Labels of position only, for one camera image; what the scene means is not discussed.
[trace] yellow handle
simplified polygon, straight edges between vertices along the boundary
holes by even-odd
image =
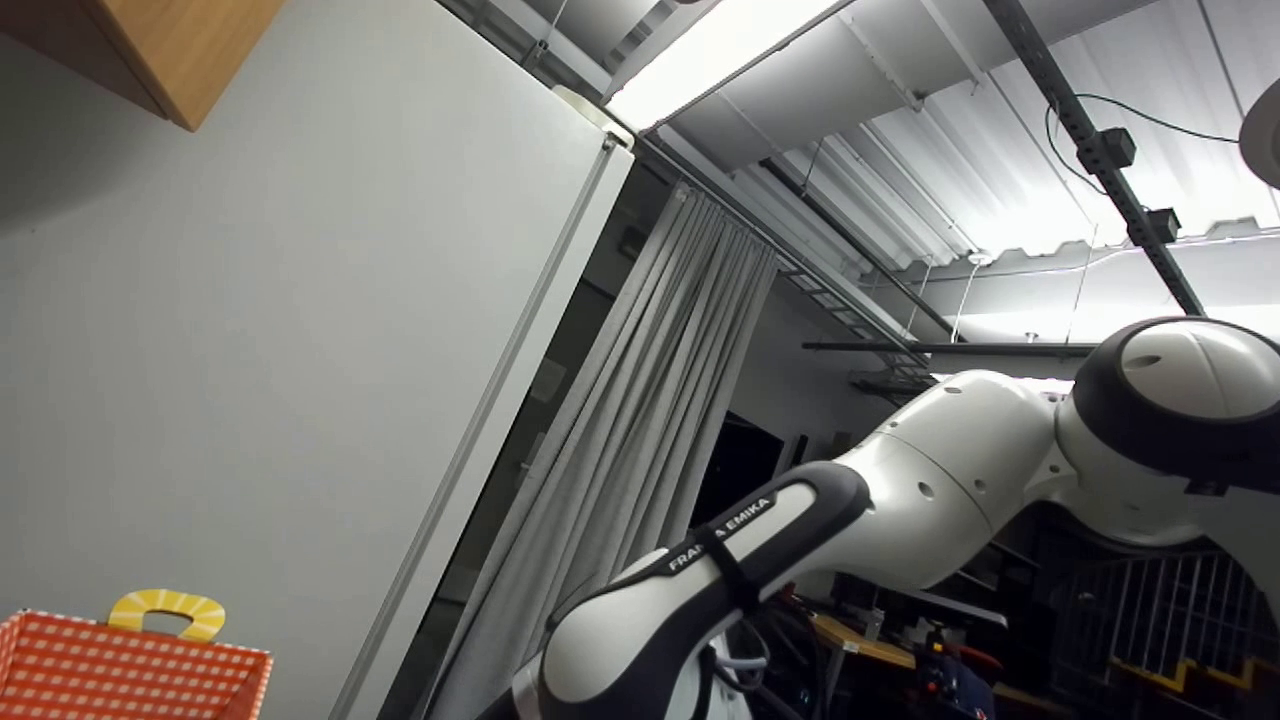
[[[210,645],[228,624],[228,606],[210,596],[170,592],[170,589],[139,589],[110,602],[107,624],[125,633],[143,633],[146,613],[186,615],[190,624],[181,633],[186,645]]]

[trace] gray curtain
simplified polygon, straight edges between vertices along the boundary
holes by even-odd
[[[521,485],[418,714],[476,714],[555,606],[683,535],[767,287],[771,255],[681,186]]]

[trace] robotic arm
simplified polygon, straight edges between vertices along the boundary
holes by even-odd
[[[1204,535],[1201,505],[1280,475],[1275,409],[1275,347],[1211,321],[1113,336],[1073,393],[943,378],[848,455],[771,481],[573,602],[528,672],[539,714],[688,720],[701,646],[777,589],[811,570],[931,589],[1035,500],[1119,538]]]

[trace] wooden cabinet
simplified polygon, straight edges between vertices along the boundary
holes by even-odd
[[[0,30],[201,128],[281,0],[0,0]]]

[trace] cable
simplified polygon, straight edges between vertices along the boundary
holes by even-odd
[[[1179,133],[1179,135],[1196,135],[1196,141],[1204,141],[1204,145],[1241,145],[1234,135],[1196,133],[1196,128],[1188,128],[1188,122],[1170,122],[1170,118],[1162,118],[1162,116],[1151,116],[1151,112],[1145,112],[1145,106],[1132,106],[1132,105],[1122,105],[1122,100],[1114,100],[1114,97],[1099,97],[1099,91],[1074,91],[1074,97],[1079,97],[1079,100],[1093,100],[1093,105],[1122,106],[1127,116],[1141,116],[1141,118],[1161,122],[1161,128]]]
[[[1052,106],[1045,105],[1045,145],[1055,155],[1055,165],[1062,165],[1079,183],[1086,183],[1093,192],[1107,195],[1104,186],[1093,183],[1093,177],[1082,177],[1079,169],[1068,165],[1068,155],[1055,148],[1052,141],[1052,122],[1048,122]]]

